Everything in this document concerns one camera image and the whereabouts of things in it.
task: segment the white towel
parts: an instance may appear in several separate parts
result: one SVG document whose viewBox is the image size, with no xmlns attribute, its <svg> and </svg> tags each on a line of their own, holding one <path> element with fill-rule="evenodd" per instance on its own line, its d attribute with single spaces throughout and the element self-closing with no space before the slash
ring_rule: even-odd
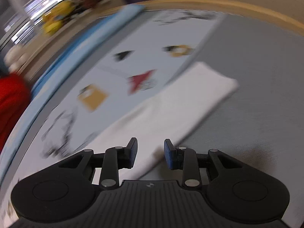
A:
<svg viewBox="0 0 304 228">
<path fill-rule="evenodd" d="M 221 75 L 205 63 L 195 63 L 162 92 L 114 122 L 86 148 L 102 153 L 110 147 L 126 146 L 136 137 L 138 152 L 134 167 L 119 170 L 119 175 L 120 182 L 138 179 L 163 158 L 165 139 L 177 145 L 237 87 L 236 80 Z M 95 173 L 95 184 L 98 184 L 99 172 Z"/>
</svg>

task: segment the light blue mat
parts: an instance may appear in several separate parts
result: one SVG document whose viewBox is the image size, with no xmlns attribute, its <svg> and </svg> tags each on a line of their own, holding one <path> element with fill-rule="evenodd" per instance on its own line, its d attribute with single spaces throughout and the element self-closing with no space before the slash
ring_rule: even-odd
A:
<svg viewBox="0 0 304 228">
<path fill-rule="evenodd" d="M 10 134 L 0 155 L 0 184 L 18 151 L 27 131 L 45 104 L 54 95 L 60 85 L 83 62 L 84 59 L 109 36 L 117 32 L 122 26 L 138 15 L 144 6 L 127 5 L 115 16 L 89 30 L 81 40 L 68 48 L 66 54 L 60 56 L 57 64 L 52 64 L 45 78 L 36 85 L 36 95 Z"/>
</svg>

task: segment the yellow shape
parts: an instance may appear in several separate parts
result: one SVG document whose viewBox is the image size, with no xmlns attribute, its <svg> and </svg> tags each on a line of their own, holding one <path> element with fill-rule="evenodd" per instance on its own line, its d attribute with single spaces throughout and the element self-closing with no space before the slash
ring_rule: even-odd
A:
<svg viewBox="0 0 304 228">
<path fill-rule="evenodd" d="M 188 46 L 188 45 L 178 45 L 176 47 L 176 49 L 182 49 L 182 51 L 172 51 L 170 52 L 170 55 L 172 57 L 180 57 L 180 56 L 183 56 L 183 55 L 188 55 L 191 48 Z"/>
<path fill-rule="evenodd" d="M 58 3 L 52 10 L 51 14 L 52 17 L 56 16 L 62 16 L 66 17 L 68 16 L 73 10 L 75 9 L 75 6 L 72 2 L 69 1 L 62 1 Z"/>
<path fill-rule="evenodd" d="M 62 21 L 49 21 L 43 25 L 44 32 L 53 35 L 63 26 Z"/>
<path fill-rule="evenodd" d="M 108 94 L 91 84 L 80 90 L 78 99 L 90 111 L 95 111 L 105 101 Z"/>
</svg>

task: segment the circular mount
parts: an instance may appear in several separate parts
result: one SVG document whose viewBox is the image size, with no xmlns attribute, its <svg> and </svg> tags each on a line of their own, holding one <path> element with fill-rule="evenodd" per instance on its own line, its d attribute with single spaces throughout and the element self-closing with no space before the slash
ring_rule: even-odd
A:
<svg viewBox="0 0 304 228">
<path fill-rule="evenodd" d="M 252 167 L 222 170 L 208 185 L 207 198 L 219 214 L 242 223 L 280 219 L 289 204 L 285 185 Z"/>
<path fill-rule="evenodd" d="M 19 217 L 36 222 L 67 220 L 93 201 L 93 185 L 74 169 L 41 171 L 16 184 L 11 200 Z"/>
</svg>

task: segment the red triangle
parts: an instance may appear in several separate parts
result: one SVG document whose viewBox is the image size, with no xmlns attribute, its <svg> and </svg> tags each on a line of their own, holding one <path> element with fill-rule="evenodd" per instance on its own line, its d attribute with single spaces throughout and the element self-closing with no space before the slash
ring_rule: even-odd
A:
<svg viewBox="0 0 304 228">
<path fill-rule="evenodd" d="M 130 84 L 131 84 L 131 90 L 130 90 L 130 94 L 133 94 L 135 93 L 139 87 L 140 87 L 140 84 L 147 80 L 148 78 L 150 78 L 150 76 L 152 75 L 152 73 L 154 72 L 155 70 L 149 70 L 143 74 L 139 74 L 139 75 L 134 75 L 132 77 L 129 77 L 129 80 L 130 80 Z"/>
</svg>

